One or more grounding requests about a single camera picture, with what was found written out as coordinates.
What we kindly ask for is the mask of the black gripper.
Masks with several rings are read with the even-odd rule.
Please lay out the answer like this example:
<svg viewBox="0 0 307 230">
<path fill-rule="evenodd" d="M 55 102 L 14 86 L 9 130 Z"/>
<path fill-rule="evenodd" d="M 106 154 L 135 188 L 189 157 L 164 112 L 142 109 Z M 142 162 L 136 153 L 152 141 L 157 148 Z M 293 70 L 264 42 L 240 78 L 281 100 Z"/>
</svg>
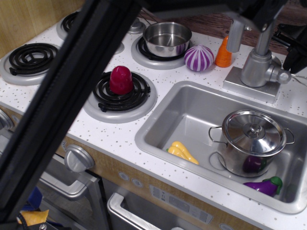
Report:
<svg viewBox="0 0 307 230">
<path fill-rule="evenodd" d="M 281 23 L 272 39 L 288 49 L 283 69 L 297 74 L 307 67 L 307 26 Z"/>
</svg>

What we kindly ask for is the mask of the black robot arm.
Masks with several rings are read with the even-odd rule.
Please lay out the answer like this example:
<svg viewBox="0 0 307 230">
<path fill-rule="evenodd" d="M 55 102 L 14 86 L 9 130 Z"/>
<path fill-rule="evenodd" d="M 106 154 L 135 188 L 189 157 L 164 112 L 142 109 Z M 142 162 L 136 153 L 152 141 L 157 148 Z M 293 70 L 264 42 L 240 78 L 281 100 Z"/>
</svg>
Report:
<svg viewBox="0 0 307 230">
<path fill-rule="evenodd" d="M 266 32 L 284 0 L 88 0 L 0 159 L 0 224 L 13 229 L 52 155 L 141 9 L 160 18 L 224 13 Z"/>
</svg>

